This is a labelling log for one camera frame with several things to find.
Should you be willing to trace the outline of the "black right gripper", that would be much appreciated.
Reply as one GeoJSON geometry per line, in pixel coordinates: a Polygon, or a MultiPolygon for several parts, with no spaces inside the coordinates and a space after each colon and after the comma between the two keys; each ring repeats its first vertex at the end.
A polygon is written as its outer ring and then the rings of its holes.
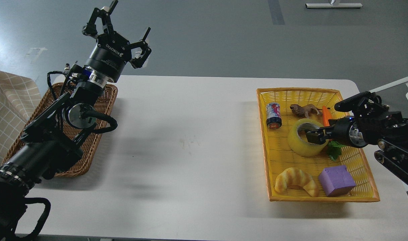
{"type": "Polygon", "coordinates": [[[357,126],[355,117],[345,116],[339,119],[329,119],[329,126],[306,130],[307,141],[312,144],[323,145],[334,140],[339,144],[354,148],[363,148],[368,145],[357,126]]]}

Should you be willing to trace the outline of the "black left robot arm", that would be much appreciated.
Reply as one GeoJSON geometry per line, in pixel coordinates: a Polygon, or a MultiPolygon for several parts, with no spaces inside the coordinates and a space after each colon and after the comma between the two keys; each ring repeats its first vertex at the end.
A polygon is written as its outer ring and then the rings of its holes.
{"type": "Polygon", "coordinates": [[[91,134],[115,130],[117,121],[95,109],[108,82],[116,83],[130,63],[135,69],[146,63],[151,48],[143,38],[130,43],[113,28],[111,15],[118,1],[95,8],[82,34],[96,40],[83,67],[68,64],[64,71],[47,73],[54,102],[25,126],[24,146],[0,167],[0,241],[32,241],[50,213],[46,198],[27,194],[42,179],[68,171],[82,158],[81,146],[91,134]]]}

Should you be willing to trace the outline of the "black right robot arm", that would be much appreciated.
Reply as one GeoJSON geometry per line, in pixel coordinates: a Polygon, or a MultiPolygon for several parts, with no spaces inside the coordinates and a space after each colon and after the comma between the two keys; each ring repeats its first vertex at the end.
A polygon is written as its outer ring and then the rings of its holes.
{"type": "Polygon", "coordinates": [[[334,105],[352,116],[330,119],[329,126],[306,132],[309,143],[334,140],[354,148],[377,145],[375,159],[408,185],[408,118],[389,111],[376,93],[361,92],[334,105]]]}

